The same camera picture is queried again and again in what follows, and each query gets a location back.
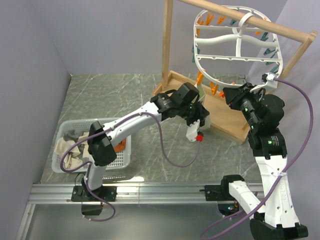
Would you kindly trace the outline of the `pale green underwear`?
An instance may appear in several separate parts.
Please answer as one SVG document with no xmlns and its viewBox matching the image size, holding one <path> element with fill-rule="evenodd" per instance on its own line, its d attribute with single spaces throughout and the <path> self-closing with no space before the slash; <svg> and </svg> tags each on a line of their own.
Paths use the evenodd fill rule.
<svg viewBox="0 0 320 240">
<path fill-rule="evenodd" d="M 195 84 L 195 87 L 198 89 L 199 91 L 199 102 L 202 105 L 203 108 L 203 114 L 205 115 L 203 117 L 204 123 L 203 125 L 199 128 L 200 130 L 206 130 L 210 128 L 211 125 L 211 116 L 210 116 L 210 112 L 205 108 L 205 97 L 206 97 L 206 93 L 204 91 L 203 85 L 201 83 L 199 84 Z"/>
</svg>

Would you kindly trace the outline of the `white oval clip hanger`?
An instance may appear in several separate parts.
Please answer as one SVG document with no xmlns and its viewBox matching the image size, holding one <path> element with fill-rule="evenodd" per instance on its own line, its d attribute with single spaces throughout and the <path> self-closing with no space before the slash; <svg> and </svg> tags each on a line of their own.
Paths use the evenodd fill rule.
<svg viewBox="0 0 320 240">
<path fill-rule="evenodd" d="M 283 71 L 283 57 L 278 36 L 267 30 L 248 24 L 248 20 L 257 17 L 268 21 L 269 18 L 250 7 L 227 6 L 230 10 L 243 13 L 241 20 L 202 10 L 193 23 L 193 44 L 191 52 L 195 55 L 195 65 L 206 79 L 221 87 L 238 88 L 239 83 L 227 83 L 214 76 L 212 67 L 222 67 L 226 72 L 245 73 L 247 68 L 258 64 L 263 73 L 270 73 L 273 65 L 267 62 L 279 62 L 276 76 Z M 277 51 L 264 55 L 267 48 Z"/>
</svg>

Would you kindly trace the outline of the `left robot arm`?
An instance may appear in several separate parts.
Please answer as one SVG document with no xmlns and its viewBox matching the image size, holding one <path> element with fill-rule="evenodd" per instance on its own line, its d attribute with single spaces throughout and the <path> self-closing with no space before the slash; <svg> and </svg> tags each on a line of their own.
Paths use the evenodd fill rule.
<svg viewBox="0 0 320 240">
<path fill-rule="evenodd" d="M 186 82 L 178 89 L 154 95 L 143 106 L 114 122 L 92 123 L 87 139 L 89 167 L 81 181 L 83 195 L 89 201 L 103 199 L 103 175 L 106 166 L 117 158 L 115 146 L 148 126 L 180 117 L 187 125 L 186 138 L 190 142 L 202 141 L 201 129 L 210 126 L 210 113 L 203 105 L 204 97 L 201 87 Z"/>
</svg>

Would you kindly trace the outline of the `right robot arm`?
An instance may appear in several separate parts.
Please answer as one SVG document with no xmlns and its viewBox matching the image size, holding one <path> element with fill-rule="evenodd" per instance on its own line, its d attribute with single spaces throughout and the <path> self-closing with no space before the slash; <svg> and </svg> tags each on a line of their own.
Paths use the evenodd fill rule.
<svg viewBox="0 0 320 240">
<path fill-rule="evenodd" d="M 240 175 L 226 175 L 220 194 L 235 200 L 246 213 L 255 240 L 298 240 L 308 237 L 308 228 L 295 212 L 288 180 L 288 151 L 278 125 L 284 116 L 284 101 L 264 88 L 245 83 L 239 88 L 223 88 L 226 104 L 241 111 L 250 130 L 248 142 L 258 165 L 264 199 L 249 190 Z"/>
</svg>

